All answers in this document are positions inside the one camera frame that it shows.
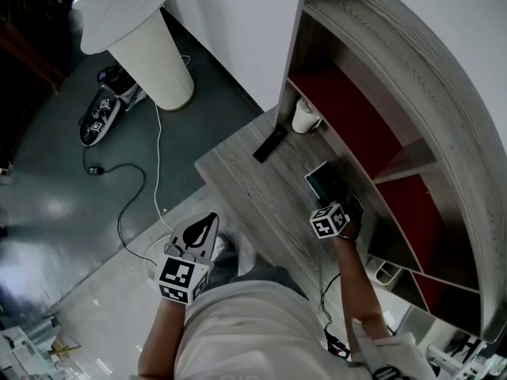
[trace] white t-shirt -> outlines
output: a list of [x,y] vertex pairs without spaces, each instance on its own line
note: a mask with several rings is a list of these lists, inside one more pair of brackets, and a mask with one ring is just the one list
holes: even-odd
[[[377,340],[385,362],[413,379],[435,378],[412,334]],[[361,362],[360,354],[353,356]],[[371,379],[331,355],[310,303],[269,281],[227,284],[188,308],[177,380]]]

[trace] white tabletop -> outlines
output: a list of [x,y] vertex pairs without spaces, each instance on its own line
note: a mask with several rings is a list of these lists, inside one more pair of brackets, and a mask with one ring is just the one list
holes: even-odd
[[166,0],[74,0],[84,17],[81,49],[88,55],[108,49],[139,27]]

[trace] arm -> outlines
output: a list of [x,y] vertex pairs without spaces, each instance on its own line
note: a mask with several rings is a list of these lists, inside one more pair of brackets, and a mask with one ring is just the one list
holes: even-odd
[[341,303],[345,316],[347,339],[352,353],[359,351],[352,331],[352,319],[363,323],[364,331],[373,340],[391,336],[383,320],[382,308],[366,276],[363,264],[351,241],[339,237],[333,240],[341,273]]
[[160,302],[137,370],[146,379],[172,379],[174,361],[185,323],[185,306],[165,298]]

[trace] concrete floor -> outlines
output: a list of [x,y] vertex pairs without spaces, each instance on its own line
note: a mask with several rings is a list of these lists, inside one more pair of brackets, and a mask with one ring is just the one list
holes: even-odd
[[[181,54],[190,55],[193,101],[161,112],[162,168],[158,201],[170,210],[204,182],[193,163],[249,123],[257,108],[231,76],[181,27],[170,24]],[[86,58],[40,110],[14,158],[10,184],[0,184],[0,300],[14,322],[43,314],[121,247],[116,218],[137,191],[132,169],[91,177],[82,168],[78,121],[97,89],[97,72],[111,65],[105,52]],[[110,168],[134,162],[147,186],[123,217],[127,241],[157,219],[153,205],[158,125],[150,99],[136,105],[96,146],[88,164]]]
[[[200,188],[164,219],[174,228],[181,220],[205,211],[219,215],[219,232],[226,234],[239,249],[238,274],[247,273],[254,266],[257,245],[250,243],[241,233],[208,187]],[[151,244],[167,234],[167,228],[157,221],[137,237],[129,249],[145,255]],[[163,253],[165,243],[157,244],[147,256],[156,259],[157,254]],[[149,270],[151,264],[148,262],[146,265]],[[328,301],[339,297],[340,286],[338,280],[330,288],[326,296]],[[390,325],[396,329],[409,304],[382,288],[376,287],[375,291],[384,316],[391,318]],[[139,354],[159,302],[158,290],[154,291],[147,281],[143,261],[125,250],[118,252],[55,308],[65,335],[82,346],[69,352],[65,365],[76,372],[84,372],[87,380],[128,378],[136,374]],[[320,316],[324,327],[326,319],[320,305],[312,305],[312,308]],[[330,331],[345,342],[344,322],[338,315],[334,315],[333,319]]]

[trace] round table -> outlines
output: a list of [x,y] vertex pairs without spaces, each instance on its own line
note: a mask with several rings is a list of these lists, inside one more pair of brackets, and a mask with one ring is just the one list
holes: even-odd
[[177,110],[192,97],[194,85],[160,7],[166,0],[74,0],[84,17],[81,49],[106,49],[165,110]]

